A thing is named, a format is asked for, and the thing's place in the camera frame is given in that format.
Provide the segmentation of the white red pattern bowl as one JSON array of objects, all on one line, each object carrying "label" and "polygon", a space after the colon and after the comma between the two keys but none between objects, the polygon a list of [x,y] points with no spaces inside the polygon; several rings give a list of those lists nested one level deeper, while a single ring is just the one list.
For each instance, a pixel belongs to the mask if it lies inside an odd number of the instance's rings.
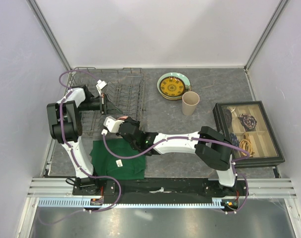
[{"label": "white red pattern bowl", "polygon": [[126,121],[128,118],[129,118],[128,116],[121,116],[121,117],[118,117],[116,120]]}]

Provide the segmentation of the yellow patterned small plate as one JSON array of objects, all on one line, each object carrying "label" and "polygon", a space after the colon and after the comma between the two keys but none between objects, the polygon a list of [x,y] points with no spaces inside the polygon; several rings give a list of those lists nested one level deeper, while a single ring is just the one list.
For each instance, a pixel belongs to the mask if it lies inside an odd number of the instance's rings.
[{"label": "yellow patterned small plate", "polygon": [[160,81],[159,89],[167,97],[179,97],[186,91],[186,86],[181,79],[169,76]]}]

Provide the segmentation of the beige cup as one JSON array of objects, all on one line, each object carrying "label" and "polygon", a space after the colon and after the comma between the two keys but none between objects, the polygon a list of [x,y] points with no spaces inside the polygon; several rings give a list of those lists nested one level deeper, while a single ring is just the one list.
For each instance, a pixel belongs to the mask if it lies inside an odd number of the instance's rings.
[{"label": "beige cup", "polygon": [[188,91],[182,96],[182,113],[186,116],[191,116],[198,103],[200,102],[200,97],[196,92]]}]

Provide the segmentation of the mint green flower plate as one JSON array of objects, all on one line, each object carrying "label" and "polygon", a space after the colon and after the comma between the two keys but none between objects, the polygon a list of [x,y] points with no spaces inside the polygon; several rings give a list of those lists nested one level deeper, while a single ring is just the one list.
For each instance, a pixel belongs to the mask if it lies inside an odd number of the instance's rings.
[{"label": "mint green flower plate", "polygon": [[186,86],[186,89],[188,91],[191,91],[192,90],[192,86],[191,86],[191,83],[188,79],[188,77],[186,77],[185,75],[181,74],[181,73],[177,73],[177,72],[170,72],[170,73],[166,73],[164,75],[162,75],[159,80],[157,81],[157,89],[159,88],[159,83],[162,79],[166,78],[166,77],[169,77],[169,76],[174,76],[174,77],[177,77],[179,79],[181,79],[184,83],[185,83],[185,86]]}]

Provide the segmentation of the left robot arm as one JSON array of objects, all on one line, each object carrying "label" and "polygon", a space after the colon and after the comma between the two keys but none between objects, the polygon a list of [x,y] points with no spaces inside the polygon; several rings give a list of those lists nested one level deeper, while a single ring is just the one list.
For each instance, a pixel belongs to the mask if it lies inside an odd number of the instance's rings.
[{"label": "left robot arm", "polygon": [[67,94],[61,100],[47,105],[50,135],[66,150],[75,169],[76,178],[66,181],[71,182],[74,193],[96,195],[101,183],[93,178],[95,169],[82,143],[81,112],[86,111],[98,111],[102,115],[122,112],[107,94],[95,97],[85,85],[67,88]]}]

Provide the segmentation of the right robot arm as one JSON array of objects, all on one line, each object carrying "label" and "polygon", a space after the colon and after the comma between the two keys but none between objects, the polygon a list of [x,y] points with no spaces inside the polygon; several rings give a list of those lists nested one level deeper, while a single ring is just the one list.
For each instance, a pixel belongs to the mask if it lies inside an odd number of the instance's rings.
[{"label": "right robot arm", "polygon": [[116,134],[127,141],[133,150],[147,156],[168,153],[197,155],[207,166],[217,171],[219,189],[230,195],[237,189],[231,165],[232,143],[222,134],[208,126],[187,134],[169,135],[158,132],[143,132],[140,122],[130,117],[116,120]]}]

